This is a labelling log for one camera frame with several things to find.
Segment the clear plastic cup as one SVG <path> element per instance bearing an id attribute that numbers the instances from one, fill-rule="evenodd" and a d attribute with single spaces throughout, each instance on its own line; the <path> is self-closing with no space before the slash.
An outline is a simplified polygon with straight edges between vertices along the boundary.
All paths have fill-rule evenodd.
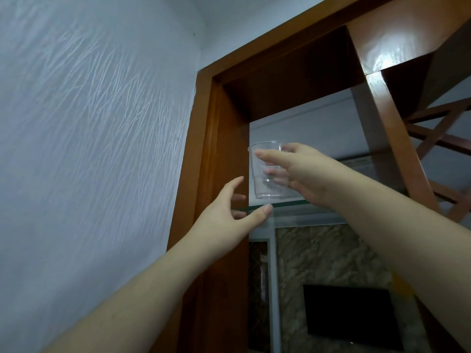
<path id="1" fill-rule="evenodd" d="M 267 175 L 265 169 L 281 169 L 280 166 L 273 165 L 259 159 L 256 150 L 278 150 L 282 151 L 282 142 L 266 141 L 256 142 L 249 146 L 250 153 L 250 173 L 253 184 L 253 192 L 257 200 L 291 200 L 300 197 L 300 195 L 285 186 L 274 181 L 274 177 Z"/>

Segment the brown wooden lattice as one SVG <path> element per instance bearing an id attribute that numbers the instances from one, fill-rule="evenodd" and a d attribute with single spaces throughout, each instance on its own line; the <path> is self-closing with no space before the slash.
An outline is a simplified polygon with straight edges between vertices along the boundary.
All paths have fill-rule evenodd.
<path id="1" fill-rule="evenodd" d="M 418 110 L 404 118 L 408 134 L 421 140 L 416 149 L 419 159 L 429 154 L 434 146 L 471 157 L 471 140 L 447 133 L 468 111 L 471 111 L 471 97 Z M 471 189 L 461 193 L 432 180 L 429 184 L 436 197 L 452 204 L 446 214 L 448 219 L 459 223 L 471 213 Z"/>

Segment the person's right hand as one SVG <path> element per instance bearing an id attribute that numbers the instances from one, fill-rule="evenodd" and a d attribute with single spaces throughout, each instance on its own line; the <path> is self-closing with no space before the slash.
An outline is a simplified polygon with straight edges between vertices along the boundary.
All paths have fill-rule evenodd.
<path id="1" fill-rule="evenodd" d="M 355 171 L 318 150 L 301 143 L 287 143 L 282 148 L 292 148 L 295 169 L 274 169 L 264 172 L 274 177 L 278 184 L 298 192 L 310 203 L 329 207 L 328 196 L 344 184 Z"/>

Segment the glass shelf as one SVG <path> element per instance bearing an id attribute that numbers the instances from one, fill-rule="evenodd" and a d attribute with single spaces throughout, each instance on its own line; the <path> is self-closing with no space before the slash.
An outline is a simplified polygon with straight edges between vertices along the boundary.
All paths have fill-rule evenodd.
<path id="1" fill-rule="evenodd" d="M 297 201 L 284 201 L 272 203 L 273 214 L 276 217 L 301 217 L 301 216 L 316 216 L 316 215 L 341 215 L 329 208 L 313 205 L 306 200 Z"/>

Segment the black television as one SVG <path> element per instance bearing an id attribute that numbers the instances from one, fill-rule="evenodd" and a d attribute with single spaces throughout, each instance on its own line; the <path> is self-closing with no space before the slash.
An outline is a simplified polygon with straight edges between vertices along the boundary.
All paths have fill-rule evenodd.
<path id="1" fill-rule="evenodd" d="M 308 334 L 404 351 L 388 290 L 304 284 L 303 297 Z"/>

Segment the person's left hand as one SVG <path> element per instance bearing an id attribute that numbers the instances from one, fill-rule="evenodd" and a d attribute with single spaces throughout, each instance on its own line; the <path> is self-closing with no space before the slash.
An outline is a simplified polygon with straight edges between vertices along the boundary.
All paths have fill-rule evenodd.
<path id="1" fill-rule="evenodd" d="M 214 259 L 229 253 L 249 234 L 241 231 L 241 219 L 248 214 L 231 208 L 233 201 L 246 199 L 246 196 L 235 193 L 243 180 L 244 177 L 240 176 L 225 184 L 190 231 L 196 243 L 202 245 L 203 251 Z"/>

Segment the person's right forearm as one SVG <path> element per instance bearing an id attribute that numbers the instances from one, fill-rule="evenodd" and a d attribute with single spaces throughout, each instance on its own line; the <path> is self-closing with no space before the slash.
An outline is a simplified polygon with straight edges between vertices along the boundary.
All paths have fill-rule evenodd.
<path id="1" fill-rule="evenodd" d="M 350 169 L 324 187 L 326 203 L 471 353 L 471 231 Z"/>

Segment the person's left forearm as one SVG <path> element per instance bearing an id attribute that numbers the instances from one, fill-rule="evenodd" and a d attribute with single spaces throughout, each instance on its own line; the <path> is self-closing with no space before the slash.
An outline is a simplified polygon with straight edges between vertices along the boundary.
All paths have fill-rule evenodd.
<path id="1" fill-rule="evenodd" d="M 195 278 L 233 243 L 192 231 L 42 353 L 146 353 Z"/>

